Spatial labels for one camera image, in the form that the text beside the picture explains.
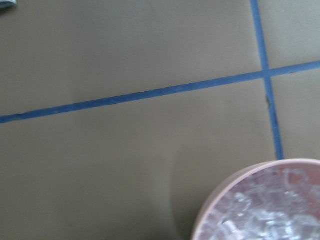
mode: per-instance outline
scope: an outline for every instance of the blue painter's tape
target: blue painter's tape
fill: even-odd
[[[277,117],[277,111],[276,111],[276,102],[275,102],[274,91],[273,91],[270,76],[264,77],[264,87],[265,87],[266,97],[268,98],[268,102],[269,102],[269,116],[270,116],[276,157],[278,160],[281,160],[281,159],[284,159],[285,156],[283,152],[280,128],[278,124],[278,117]]]
[[[29,111],[21,114],[0,116],[0,124],[17,121],[17,120],[34,119],[34,118],[68,113],[68,112],[79,111],[84,109],[92,109],[92,108],[98,108],[98,107],[103,107],[108,105],[121,104],[126,102],[142,100],[142,99],[150,99],[150,98],[161,97],[161,96],[166,96],[171,94],[190,92],[190,91],[195,91],[200,89],[213,88],[213,87],[227,85],[227,84],[241,83],[241,82],[246,82],[250,80],[261,79],[262,77],[263,77],[263,73],[261,71],[258,71],[258,72],[240,74],[235,76],[222,77],[222,78],[217,78],[212,80],[200,81],[195,83],[189,83],[184,85],[160,88],[160,89],[155,89],[150,91],[137,92],[137,93],[132,93],[128,95],[114,96],[114,97],[108,97],[108,98],[103,98],[98,100],[84,101],[84,102],[79,102],[74,104],[63,105],[63,106],[45,108],[45,109]]]
[[[267,55],[264,31],[261,23],[258,0],[251,0],[251,9],[252,9],[252,15],[253,15],[253,21],[254,21],[256,40],[258,43],[258,49],[260,54],[261,67],[262,67],[262,70],[268,70],[269,69],[268,55]]]
[[[262,22],[261,22],[261,15],[260,15],[259,6],[258,6],[258,0],[251,0],[251,9],[252,9],[252,16],[253,16],[254,27],[255,27],[255,34],[256,34],[256,39],[257,39],[258,49],[260,54],[261,67],[263,72],[265,93],[269,101],[269,117],[271,122],[276,158],[278,160],[281,160],[281,159],[284,159],[284,152],[282,147],[280,129],[278,125],[276,102],[275,102],[275,97],[274,97],[274,92],[273,92],[273,87],[271,82],[267,48],[266,48],[264,31],[263,31]]]
[[[298,73],[302,71],[308,71],[308,70],[314,70],[314,69],[320,69],[320,61],[313,61],[293,66],[285,66],[285,67],[279,67],[275,69],[270,70],[270,76],[279,76],[279,75],[285,75],[285,74],[292,74],[292,73]]]

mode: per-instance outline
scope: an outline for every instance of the ice cube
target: ice cube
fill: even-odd
[[[257,216],[254,216],[246,223],[245,229],[257,237],[267,237],[269,235],[269,221],[268,219],[259,219]]]
[[[293,221],[299,225],[319,226],[319,221],[312,215],[297,214],[293,216]]]
[[[227,219],[231,219],[234,221],[237,228],[243,230],[246,228],[247,222],[251,220],[253,215],[249,210],[247,210],[245,213],[239,214],[238,212],[232,212],[227,216]]]
[[[254,214],[259,220],[274,220],[276,219],[275,212],[269,212],[265,209],[255,209],[252,210],[252,214]]]
[[[277,223],[280,223],[283,225],[290,223],[290,217],[283,211],[275,212],[274,219],[277,221]]]
[[[283,170],[285,187],[288,190],[297,189],[305,191],[308,187],[309,177],[302,169],[286,168]]]
[[[205,233],[211,233],[213,234],[215,232],[215,230],[217,229],[216,225],[212,225],[208,222],[204,223],[201,230]]]
[[[251,199],[241,192],[234,195],[233,209],[239,213],[246,211],[251,206]]]
[[[319,239],[319,227],[318,226],[311,226],[311,225],[300,225],[297,227],[299,235],[303,240],[309,239]]]
[[[231,192],[228,192],[223,196],[223,198],[220,199],[215,208],[223,214],[228,213],[233,206],[233,197],[233,194]]]
[[[230,191],[232,193],[244,193],[249,189],[256,188],[255,178],[251,175],[235,185]]]
[[[317,202],[320,202],[320,186],[318,185],[311,185],[310,187],[310,195],[314,198]]]
[[[231,220],[224,222],[221,230],[224,232],[225,236],[229,237],[227,239],[234,238],[235,240],[243,240],[245,239],[244,234],[237,228],[235,223]]]
[[[252,175],[254,182],[259,186],[277,187],[280,184],[281,171],[275,167],[267,168]]]
[[[265,192],[265,198],[267,200],[267,209],[269,211],[284,211],[289,209],[289,197],[284,193],[282,189],[269,190]]]
[[[214,234],[211,235],[210,240],[225,240],[230,233],[226,229],[226,227],[221,224],[218,226],[217,230],[214,232]]]
[[[206,222],[209,223],[211,226],[217,226],[223,222],[226,215],[220,212],[217,209],[212,209],[206,219]]]
[[[203,231],[200,233],[198,239],[199,240],[211,240],[213,234],[210,232]]]
[[[253,188],[244,194],[251,199],[251,208],[259,208],[265,204],[263,194],[266,191],[264,187]]]
[[[290,214],[303,214],[308,210],[308,201],[299,194],[287,193],[289,196]]]
[[[278,224],[270,227],[270,233],[274,240],[290,239],[295,236],[294,228],[291,222]]]

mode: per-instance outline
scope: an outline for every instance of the floor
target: floor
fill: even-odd
[[[210,192],[320,159],[316,0],[0,12],[0,239],[187,240]]]

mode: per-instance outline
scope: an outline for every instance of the beige floor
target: beige floor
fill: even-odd
[[[259,3],[272,68],[320,60],[316,1]],[[249,0],[21,0],[0,55],[0,116],[261,70]],[[318,75],[272,79],[287,158],[320,159]],[[276,159],[263,79],[0,124],[0,154],[5,240],[187,240]]]

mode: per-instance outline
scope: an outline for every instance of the ice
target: ice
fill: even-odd
[[[221,212],[221,213],[228,213],[233,205],[234,196],[232,193],[228,192],[221,200],[218,202],[218,204],[215,206],[215,208]]]
[[[251,199],[251,208],[261,208],[264,204],[263,193],[266,191],[264,187],[253,188],[244,193],[249,199]]]
[[[297,189],[297,191],[305,191],[308,187],[309,177],[302,169],[290,169],[283,170],[285,187],[288,190]]]
[[[265,192],[265,198],[267,200],[266,208],[268,210],[283,210],[288,209],[289,197],[281,189],[269,190]]]
[[[272,167],[238,183],[211,209],[199,240],[320,240],[320,186],[301,169]]]

